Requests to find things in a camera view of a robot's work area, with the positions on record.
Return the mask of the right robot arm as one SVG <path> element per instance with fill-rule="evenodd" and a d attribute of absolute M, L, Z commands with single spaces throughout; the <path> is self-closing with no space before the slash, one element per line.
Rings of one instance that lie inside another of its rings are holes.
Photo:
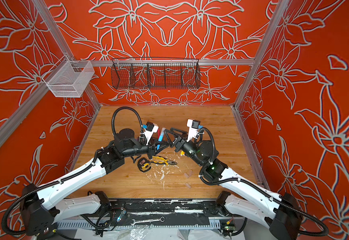
<path fill-rule="evenodd" d="M 215 141 L 207 128 L 196 131 L 197 136 L 208 135 L 209 140 L 198 144 L 189 141 L 178 129 L 165 130 L 169 146 L 183 151 L 201 167 L 198 177 L 208 186 L 221 186 L 245 199 L 245 205 L 223 201 L 223 207 L 233 215 L 240 215 L 268 228 L 278 240 L 295 240 L 299 235 L 325 237 L 328 227 L 318 218 L 304 212 L 290 194 L 281 196 L 245 179 L 218 158 Z"/>

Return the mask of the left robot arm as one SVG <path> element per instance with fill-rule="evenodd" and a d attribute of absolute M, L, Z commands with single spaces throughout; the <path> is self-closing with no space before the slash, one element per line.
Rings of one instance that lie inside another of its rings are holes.
<path fill-rule="evenodd" d="M 116 131 L 116 117 L 123 110 L 136 115 L 140 127 L 138 137 L 135 137 L 132 129 Z M 153 134 L 157 132 L 158 126 L 151 122 L 143 124 L 139 113 L 131 107 L 116 109 L 112 115 L 111 127 L 114 139 L 106 147 L 96 150 L 94 157 L 87 163 L 49 183 L 26 186 L 22 195 L 7 208 L 2 217 L 1 228 L 4 233 L 11 236 L 34 236 L 60 219 L 66 219 L 67 211 L 71 211 L 72 216 L 96 212 L 104 205 L 98 195 L 94 195 L 96 200 L 91 202 L 93 208 L 63 208 L 61 204 L 71 193 L 124 165 L 126 158 L 147 155 L 151 159 L 170 146 L 168 141 L 154 139 Z"/>

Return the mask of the blue marker pen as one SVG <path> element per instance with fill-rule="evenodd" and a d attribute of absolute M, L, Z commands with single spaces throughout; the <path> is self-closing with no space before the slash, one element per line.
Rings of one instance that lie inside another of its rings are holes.
<path fill-rule="evenodd" d="M 160 135 L 158 138 L 158 141 L 161 142 L 163 140 L 163 138 L 164 138 L 164 135 L 163 136 Z"/>

